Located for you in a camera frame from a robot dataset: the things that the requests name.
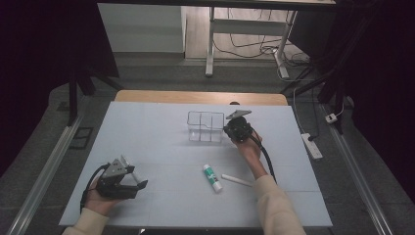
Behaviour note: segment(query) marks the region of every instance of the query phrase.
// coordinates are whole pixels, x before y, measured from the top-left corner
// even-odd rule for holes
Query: white pen
[[[227,174],[222,174],[222,179],[227,179],[227,180],[235,182],[235,183],[240,183],[240,184],[244,184],[244,185],[253,187],[253,184],[251,182],[240,179],[240,178],[236,178],[236,177],[233,177],[233,176],[230,176],[230,175],[227,175]]]

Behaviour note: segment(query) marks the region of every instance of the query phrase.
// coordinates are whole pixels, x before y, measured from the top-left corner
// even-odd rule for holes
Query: white desk leg
[[[207,70],[206,76],[213,76],[213,30],[214,30],[214,8],[210,8],[208,47],[207,47]]]
[[[274,57],[275,57],[275,61],[277,62],[278,70],[281,73],[281,77],[284,79],[290,78],[290,76],[288,75],[287,68],[285,67],[285,64],[284,64],[283,52],[284,52],[284,47],[287,43],[288,35],[290,34],[290,31],[291,31],[291,27],[293,26],[293,21],[296,16],[296,13],[297,12],[291,13],[290,19],[288,20],[286,27],[284,29],[284,34],[281,38],[280,46],[278,47],[278,50],[274,53]]]

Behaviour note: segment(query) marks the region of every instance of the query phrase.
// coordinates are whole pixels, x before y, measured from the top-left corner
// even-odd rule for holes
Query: human arm
[[[261,142],[262,138],[255,133]],[[305,234],[287,194],[276,184],[259,160],[260,149],[252,139],[234,142],[254,175],[259,220],[265,235]]]
[[[97,179],[91,184],[85,208],[73,227],[68,227],[63,235],[99,235],[108,221],[111,208],[121,200],[101,197],[95,190]]]

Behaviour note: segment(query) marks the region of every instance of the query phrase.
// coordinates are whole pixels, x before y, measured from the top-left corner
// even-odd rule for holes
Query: wooden floor
[[[208,7],[186,7],[187,31],[186,31],[186,58],[187,59],[205,59],[208,49],[208,29],[209,29],[209,8]],[[216,19],[236,19],[251,21],[274,21],[284,22],[287,17],[287,11],[260,10],[260,9],[236,9],[236,8],[216,8]],[[235,45],[246,45],[252,43],[261,43],[262,35],[241,35],[241,34],[215,34],[214,42],[222,51],[233,52],[245,57],[252,57],[260,54],[260,44],[246,47],[236,47]],[[277,36],[265,36],[264,42],[280,39]],[[263,43],[262,46],[278,46],[279,41]],[[288,58],[293,54],[300,52],[294,45],[287,45],[285,52]],[[229,53],[218,51],[214,48],[215,59],[244,59]],[[260,55],[249,58],[255,60],[274,60],[272,55]]]

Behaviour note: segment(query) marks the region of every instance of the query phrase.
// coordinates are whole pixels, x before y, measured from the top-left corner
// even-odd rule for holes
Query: white wall
[[[102,3],[98,7],[113,52],[184,52],[184,7]]]

